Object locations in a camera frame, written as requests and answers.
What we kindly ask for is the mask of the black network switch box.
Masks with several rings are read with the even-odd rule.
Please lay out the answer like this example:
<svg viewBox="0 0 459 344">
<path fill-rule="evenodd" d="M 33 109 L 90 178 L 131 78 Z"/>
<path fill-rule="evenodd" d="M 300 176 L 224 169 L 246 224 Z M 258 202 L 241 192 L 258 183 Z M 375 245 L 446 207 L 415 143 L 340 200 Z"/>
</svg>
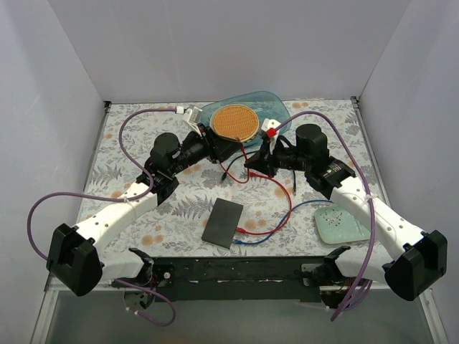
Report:
<svg viewBox="0 0 459 344">
<path fill-rule="evenodd" d="M 217 198 L 202 234 L 202 241 L 230 249 L 243 205 Z"/>
</svg>

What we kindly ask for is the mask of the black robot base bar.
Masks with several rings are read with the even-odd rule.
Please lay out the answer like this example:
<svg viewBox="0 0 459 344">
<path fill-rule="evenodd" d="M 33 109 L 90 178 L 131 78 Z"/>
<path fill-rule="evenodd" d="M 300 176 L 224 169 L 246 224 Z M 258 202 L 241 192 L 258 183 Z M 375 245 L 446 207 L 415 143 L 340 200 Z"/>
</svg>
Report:
<svg viewBox="0 0 459 344">
<path fill-rule="evenodd" d="M 320 302 L 321 286 L 349 279 L 326 271 L 324 256 L 159 257 L 141 283 L 171 301 L 299 300 Z"/>
</svg>

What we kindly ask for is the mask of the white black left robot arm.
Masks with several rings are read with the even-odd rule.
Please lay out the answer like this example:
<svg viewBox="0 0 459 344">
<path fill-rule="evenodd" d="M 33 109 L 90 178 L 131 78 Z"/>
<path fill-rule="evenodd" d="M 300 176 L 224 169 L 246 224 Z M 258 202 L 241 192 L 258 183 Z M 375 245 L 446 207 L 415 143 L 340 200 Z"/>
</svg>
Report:
<svg viewBox="0 0 459 344">
<path fill-rule="evenodd" d="M 177 174 L 203 159 L 222 163 L 239 151 L 241 142 L 199 125 L 180 141 L 162 133 L 154 141 L 145 171 L 116 202 L 70 227 L 62 224 L 52 235 L 46 267 L 77 296 L 99 282 L 124 278 L 143 287 L 152 280 L 153 259 L 139 249 L 107 254 L 105 248 L 137 218 L 161 205 L 179 185 Z"/>
</svg>

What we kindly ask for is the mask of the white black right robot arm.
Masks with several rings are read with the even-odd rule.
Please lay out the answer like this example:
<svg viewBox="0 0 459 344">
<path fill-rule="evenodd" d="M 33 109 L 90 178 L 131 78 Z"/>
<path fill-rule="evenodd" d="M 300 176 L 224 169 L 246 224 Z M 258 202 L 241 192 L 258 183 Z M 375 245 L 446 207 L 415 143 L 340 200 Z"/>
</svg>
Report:
<svg viewBox="0 0 459 344">
<path fill-rule="evenodd" d="M 443 234 L 411 224 L 372 195 L 354 169 L 330 155 L 328 139 L 318 125 L 297 127 L 295 145 L 283 145 L 279 125 L 275 120 L 262 124 L 262 145 L 246 167 L 269 177 L 278 169 L 304 173 L 310 187 L 374 232 L 391 258 L 358 258 L 348 249 L 338 249 L 313 271 L 313 278 L 340 285 L 365 266 L 364 279 L 385 283 L 397 296 L 413 301 L 446 273 L 448 241 Z"/>
</svg>

